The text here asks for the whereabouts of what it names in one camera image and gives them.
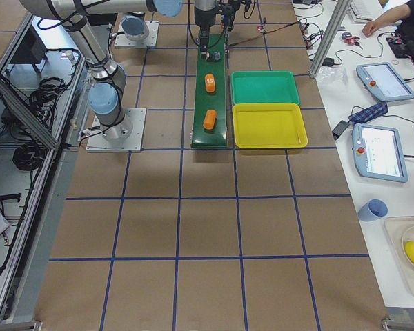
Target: person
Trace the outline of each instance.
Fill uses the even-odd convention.
[[[401,36],[404,41],[405,39],[414,40],[414,0],[391,8],[375,20],[369,21],[365,24],[362,32],[366,37],[369,37],[380,28],[390,26],[399,20],[402,20],[402,24],[397,29],[396,35]]]

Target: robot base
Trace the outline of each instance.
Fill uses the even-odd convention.
[[[145,108],[127,108],[126,116],[132,121],[133,130],[130,136],[120,140],[106,140],[101,131],[92,132],[97,134],[90,137],[86,150],[88,152],[140,152],[143,141],[144,124],[146,122]],[[93,126],[99,126],[99,120],[94,118]]]
[[[120,34],[115,39],[116,48],[155,48],[157,47],[158,39],[158,27],[159,22],[145,22],[148,29],[149,35],[144,40],[133,41],[126,38],[124,34]],[[121,25],[119,26],[118,32],[124,32]]]

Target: yellow bin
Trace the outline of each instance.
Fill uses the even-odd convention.
[[[240,148],[301,148],[308,144],[296,103],[237,103],[233,127]]]

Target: orange cylinder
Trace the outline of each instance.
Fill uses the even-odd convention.
[[[204,80],[206,81],[206,91],[208,93],[213,93],[216,91],[215,76],[212,74],[207,74],[204,77]]]
[[[216,110],[214,109],[209,109],[206,111],[206,117],[204,117],[204,123],[203,123],[203,127],[206,130],[212,130],[213,127],[215,126],[215,122],[216,122]]]

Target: plastic tray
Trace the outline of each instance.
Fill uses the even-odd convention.
[[[300,102],[291,71],[236,71],[231,86],[233,104]]]
[[[233,126],[240,148],[300,148],[308,144],[296,103],[238,103],[233,106]]]

